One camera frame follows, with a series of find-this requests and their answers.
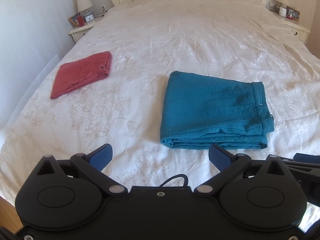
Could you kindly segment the teal blue pants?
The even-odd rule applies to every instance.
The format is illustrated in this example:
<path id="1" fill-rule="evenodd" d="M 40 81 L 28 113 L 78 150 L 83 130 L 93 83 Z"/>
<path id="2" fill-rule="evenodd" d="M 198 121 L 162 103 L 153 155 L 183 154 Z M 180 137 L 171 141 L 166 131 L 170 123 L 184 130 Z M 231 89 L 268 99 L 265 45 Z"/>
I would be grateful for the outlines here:
<path id="1" fill-rule="evenodd" d="M 274 131 L 262 82 L 175 71 L 164 96 L 160 142 L 169 148 L 265 149 Z"/>

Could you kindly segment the folded red pants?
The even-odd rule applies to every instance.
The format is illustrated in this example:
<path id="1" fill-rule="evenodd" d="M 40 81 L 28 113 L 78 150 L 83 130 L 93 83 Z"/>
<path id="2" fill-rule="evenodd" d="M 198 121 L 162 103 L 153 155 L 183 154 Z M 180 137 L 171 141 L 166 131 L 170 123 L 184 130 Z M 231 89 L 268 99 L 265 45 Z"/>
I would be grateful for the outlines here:
<path id="1" fill-rule="evenodd" d="M 111 71 L 111 61 L 111 52 L 105 51 L 63 64 L 55 77 L 50 98 L 58 98 L 107 78 Z"/>

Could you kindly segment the right white nightstand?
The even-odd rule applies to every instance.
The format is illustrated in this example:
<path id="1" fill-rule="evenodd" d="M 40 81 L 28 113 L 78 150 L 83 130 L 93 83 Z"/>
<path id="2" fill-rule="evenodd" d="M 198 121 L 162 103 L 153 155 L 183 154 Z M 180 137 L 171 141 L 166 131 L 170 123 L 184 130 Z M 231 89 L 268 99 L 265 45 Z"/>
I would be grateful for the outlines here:
<path id="1" fill-rule="evenodd" d="M 279 18 L 285 25 L 289 27 L 291 32 L 304 44 L 306 45 L 309 38 L 310 30 L 304 27 L 301 23 L 295 20 L 290 20 L 288 18 L 281 17 L 277 12 L 271 11 L 274 16 Z"/>

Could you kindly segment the white nightstand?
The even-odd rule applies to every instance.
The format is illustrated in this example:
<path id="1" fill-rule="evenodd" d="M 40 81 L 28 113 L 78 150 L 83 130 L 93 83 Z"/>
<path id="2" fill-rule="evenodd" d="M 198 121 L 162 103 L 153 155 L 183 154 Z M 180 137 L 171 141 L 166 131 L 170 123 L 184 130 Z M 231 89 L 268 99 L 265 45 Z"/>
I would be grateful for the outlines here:
<path id="1" fill-rule="evenodd" d="M 97 17 L 93 21 L 86 23 L 83 27 L 73 28 L 68 32 L 68 35 L 72 38 L 74 43 L 77 43 L 102 19 L 103 19 L 103 16 Z"/>
<path id="2" fill-rule="evenodd" d="M 309 38 L 310 30 L 304 27 L 301 23 L 295 20 L 290 20 L 288 18 L 281 17 L 277 12 L 271 11 L 274 16 L 279 18 L 285 25 L 289 27 L 291 32 L 304 44 L 306 45 Z"/>

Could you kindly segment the left white nightstand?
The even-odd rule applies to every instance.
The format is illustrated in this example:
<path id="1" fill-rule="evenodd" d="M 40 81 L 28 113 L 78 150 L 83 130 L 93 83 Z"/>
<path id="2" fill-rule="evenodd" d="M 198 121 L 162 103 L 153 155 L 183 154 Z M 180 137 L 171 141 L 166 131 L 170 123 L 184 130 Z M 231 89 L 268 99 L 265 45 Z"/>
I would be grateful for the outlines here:
<path id="1" fill-rule="evenodd" d="M 74 43 L 77 43 L 102 19 L 103 19 L 103 16 L 97 17 L 93 21 L 86 23 L 83 27 L 73 28 L 68 32 L 68 35 L 72 38 Z"/>

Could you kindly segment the small alarm clock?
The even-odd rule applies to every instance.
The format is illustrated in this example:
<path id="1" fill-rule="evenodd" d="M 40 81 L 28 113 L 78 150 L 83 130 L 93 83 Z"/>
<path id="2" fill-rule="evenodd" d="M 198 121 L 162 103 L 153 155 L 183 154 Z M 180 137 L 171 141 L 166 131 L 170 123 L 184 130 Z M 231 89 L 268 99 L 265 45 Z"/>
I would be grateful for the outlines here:
<path id="1" fill-rule="evenodd" d="M 84 19 L 85 19 L 86 23 L 88 23 L 88 22 L 95 20 L 95 16 L 93 13 L 85 14 Z"/>

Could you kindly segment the white smart speaker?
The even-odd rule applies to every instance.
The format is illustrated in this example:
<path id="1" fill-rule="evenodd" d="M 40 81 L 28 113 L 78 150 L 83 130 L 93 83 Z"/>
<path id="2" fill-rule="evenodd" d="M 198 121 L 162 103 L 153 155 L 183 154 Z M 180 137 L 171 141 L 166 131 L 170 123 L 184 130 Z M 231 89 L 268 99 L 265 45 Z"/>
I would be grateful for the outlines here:
<path id="1" fill-rule="evenodd" d="M 287 13 L 286 8 L 281 6 L 281 7 L 279 8 L 279 15 L 280 15 L 281 17 L 286 17 L 286 13 Z"/>

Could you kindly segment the left white table lamp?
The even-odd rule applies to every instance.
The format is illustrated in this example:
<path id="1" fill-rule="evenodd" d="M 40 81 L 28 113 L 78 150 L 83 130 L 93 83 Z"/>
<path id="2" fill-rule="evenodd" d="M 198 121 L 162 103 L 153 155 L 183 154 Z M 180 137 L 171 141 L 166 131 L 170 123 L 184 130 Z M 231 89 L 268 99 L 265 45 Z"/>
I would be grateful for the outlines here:
<path id="1" fill-rule="evenodd" d="M 89 11 L 89 9 L 93 7 L 93 3 L 91 0 L 76 0 L 76 5 L 78 12 L 84 12 L 85 15 L 92 13 L 91 11 Z"/>

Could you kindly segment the wooden picture frame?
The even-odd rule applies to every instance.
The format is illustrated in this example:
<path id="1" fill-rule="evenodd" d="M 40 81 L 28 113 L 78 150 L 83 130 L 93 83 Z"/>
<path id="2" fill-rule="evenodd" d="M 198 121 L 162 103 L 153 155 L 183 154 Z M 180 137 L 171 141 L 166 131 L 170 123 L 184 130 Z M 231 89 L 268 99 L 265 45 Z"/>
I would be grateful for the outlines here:
<path id="1" fill-rule="evenodd" d="M 83 27 L 85 25 L 84 19 L 80 13 L 71 16 L 68 21 L 74 28 Z"/>

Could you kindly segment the right nightstand picture frame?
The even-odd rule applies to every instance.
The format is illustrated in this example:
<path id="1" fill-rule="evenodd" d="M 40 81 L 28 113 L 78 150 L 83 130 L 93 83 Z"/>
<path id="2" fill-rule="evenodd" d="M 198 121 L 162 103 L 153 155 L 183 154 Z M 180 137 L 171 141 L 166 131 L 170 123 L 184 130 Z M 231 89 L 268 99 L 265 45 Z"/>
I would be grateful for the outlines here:
<path id="1" fill-rule="evenodd" d="M 300 12 L 292 7 L 287 6 L 286 8 L 286 18 L 290 20 L 299 21 Z"/>

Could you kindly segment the white wall socket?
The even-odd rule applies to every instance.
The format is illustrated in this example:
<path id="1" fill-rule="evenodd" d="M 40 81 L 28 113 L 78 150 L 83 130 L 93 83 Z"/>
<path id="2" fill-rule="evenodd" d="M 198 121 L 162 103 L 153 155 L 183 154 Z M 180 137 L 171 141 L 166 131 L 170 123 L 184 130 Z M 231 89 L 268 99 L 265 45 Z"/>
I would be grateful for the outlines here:
<path id="1" fill-rule="evenodd" d="M 102 11 L 103 13 L 106 13 L 106 12 L 107 12 L 106 7 L 105 7 L 104 5 L 101 5 L 100 8 L 101 8 L 101 11 Z"/>

